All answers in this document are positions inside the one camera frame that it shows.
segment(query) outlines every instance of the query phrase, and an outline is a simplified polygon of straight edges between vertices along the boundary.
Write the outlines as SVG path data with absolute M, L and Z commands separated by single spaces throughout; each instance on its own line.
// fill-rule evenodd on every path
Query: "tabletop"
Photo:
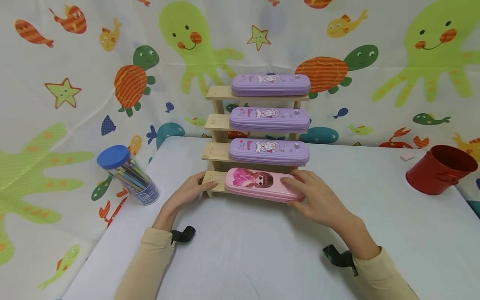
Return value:
M 128 199 L 62 300 L 112 299 L 145 227 L 191 174 L 207 169 L 205 138 L 170 137 L 147 168 L 161 190 L 150 206 Z M 480 299 L 480 220 L 451 187 L 439 196 L 405 180 L 423 155 L 415 149 L 309 144 L 306 167 L 361 217 L 420 299 Z M 403 161 L 400 156 L 416 157 Z M 205 195 L 174 228 L 197 230 L 177 243 L 157 299 L 362 299 L 350 269 L 332 266 L 322 248 L 346 250 L 330 229 L 282 203 Z

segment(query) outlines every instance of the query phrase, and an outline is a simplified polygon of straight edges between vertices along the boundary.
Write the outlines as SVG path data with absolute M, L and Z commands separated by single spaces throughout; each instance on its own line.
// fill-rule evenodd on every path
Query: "right hand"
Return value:
M 283 177 L 282 183 L 290 190 L 303 193 L 307 201 L 289 201 L 287 204 L 295 207 L 306 218 L 336 230 L 341 223 L 355 217 L 315 173 L 293 170 L 290 174 L 295 179 Z

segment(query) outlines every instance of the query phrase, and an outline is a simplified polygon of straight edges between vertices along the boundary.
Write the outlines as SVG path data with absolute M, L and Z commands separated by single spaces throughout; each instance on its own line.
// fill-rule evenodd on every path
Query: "green fish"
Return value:
M 413 121 L 421 125 L 438 125 L 442 123 L 450 123 L 449 119 L 450 117 L 445 117 L 441 120 L 435 120 L 433 114 L 426 114 L 424 112 L 413 117 Z
M 80 245 L 73 245 L 64 257 L 57 262 L 57 271 L 49 280 L 40 284 L 37 288 L 44 290 L 49 284 L 53 283 L 55 280 L 59 279 L 67 269 L 75 262 L 77 259 L 78 253 L 80 252 Z
M 188 123 L 193 124 L 193 125 L 198 126 L 198 127 L 204 127 L 205 124 L 207 123 L 207 121 L 205 119 L 199 119 L 199 118 L 190 119 L 188 117 L 185 117 L 185 120 Z
M 231 113 L 232 110 L 233 110 L 234 108 L 237 108 L 237 107 L 239 107 L 239 106 L 236 105 L 236 104 L 228 104 L 228 105 L 227 105 L 227 111 Z M 245 103 L 245 105 L 244 105 L 243 107 L 248 108 L 248 107 L 249 107 L 249 106 L 248 106 L 248 103 Z
M 355 127 L 353 126 L 353 124 L 350 124 L 350 126 L 349 126 L 348 128 L 349 128 L 354 134 L 358 134 L 358 135 L 367 135 L 367 134 L 372 133 L 372 131 L 373 131 L 373 128 L 372 128 L 372 127 L 360 126 L 360 127 L 355 128 Z
M 100 182 L 96 188 L 93 190 L 92 193 L 92 200 L 97 201 L 98 199 L 102 198 L 103 195 L 108 190 L 108 187 L 110 186 L 110 183 L 112 182 L 112 177 L 109 175 L 105 181 Z

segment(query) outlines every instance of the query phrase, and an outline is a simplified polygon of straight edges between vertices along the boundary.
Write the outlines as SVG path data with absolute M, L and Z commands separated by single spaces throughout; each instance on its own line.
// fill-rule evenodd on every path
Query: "red bucket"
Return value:
M 437 145 L 427 151 L 405 177 L 415 190 L 439 195 L 477 168 L 477 161 L 469 154 L 452 146 Z

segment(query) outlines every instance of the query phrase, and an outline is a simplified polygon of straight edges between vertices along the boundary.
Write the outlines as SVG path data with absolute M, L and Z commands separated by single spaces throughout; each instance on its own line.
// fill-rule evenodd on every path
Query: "purple pencil case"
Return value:
M 243 108 L 230 114 L 230 127 L 238 131 L 304 133 L 310 117 L 304 109 L 296 108 Z
M 310 91 L 310 79 L 302 74 L 237 75 L 233 79 L 235 96 L 300 96 Z
M 310 159 L 304 142 L 236 138 L 230 143 L 228 155 L 244 163 L 280 166 L 305 166 Z

